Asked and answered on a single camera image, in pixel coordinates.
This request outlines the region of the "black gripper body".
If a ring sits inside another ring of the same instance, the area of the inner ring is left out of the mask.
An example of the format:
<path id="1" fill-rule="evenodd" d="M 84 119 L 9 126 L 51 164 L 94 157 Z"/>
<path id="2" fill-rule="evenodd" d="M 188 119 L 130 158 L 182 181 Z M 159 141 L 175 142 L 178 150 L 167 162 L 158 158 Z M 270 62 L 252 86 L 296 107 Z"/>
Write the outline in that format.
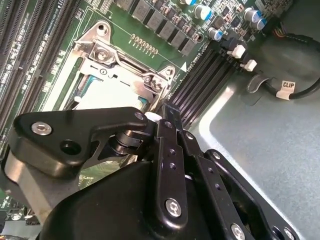
<path id="1" fill-rule="evenodd" d="M 60 202 L 42 240 L 223 240 L 181 160 L 132 163 Z"/>

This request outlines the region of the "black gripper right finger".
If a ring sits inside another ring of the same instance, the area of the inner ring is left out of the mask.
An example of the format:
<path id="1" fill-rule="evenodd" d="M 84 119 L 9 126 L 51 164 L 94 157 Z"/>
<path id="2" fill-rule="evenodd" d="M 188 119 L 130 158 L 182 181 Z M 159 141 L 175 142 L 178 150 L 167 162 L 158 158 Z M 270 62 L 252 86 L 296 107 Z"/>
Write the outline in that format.
<path id="1" fill-rule="evenodd" d="M 161 115 L 177 128 L 184 169 L 214 240 L 298 240 L 292 226 L 217 150 L 202 151 L 183 128 L 179 109 L 164 103 Z"/>

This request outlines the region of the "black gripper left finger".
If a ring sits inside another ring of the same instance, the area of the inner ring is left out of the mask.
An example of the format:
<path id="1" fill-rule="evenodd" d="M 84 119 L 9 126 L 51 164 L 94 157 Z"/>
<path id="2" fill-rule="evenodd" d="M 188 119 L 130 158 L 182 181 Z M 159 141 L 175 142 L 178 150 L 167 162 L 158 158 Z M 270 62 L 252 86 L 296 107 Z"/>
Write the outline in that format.
<path id="1" fill-rule="evenodd" d="M 98 161 L 134 154 L 137 162 L 181 160 L 177 128 L 134 107 L 33 112 L 14 120 L 9 177 L 42 225 L 55 207 L 81 191 L 80 172 Z"/>

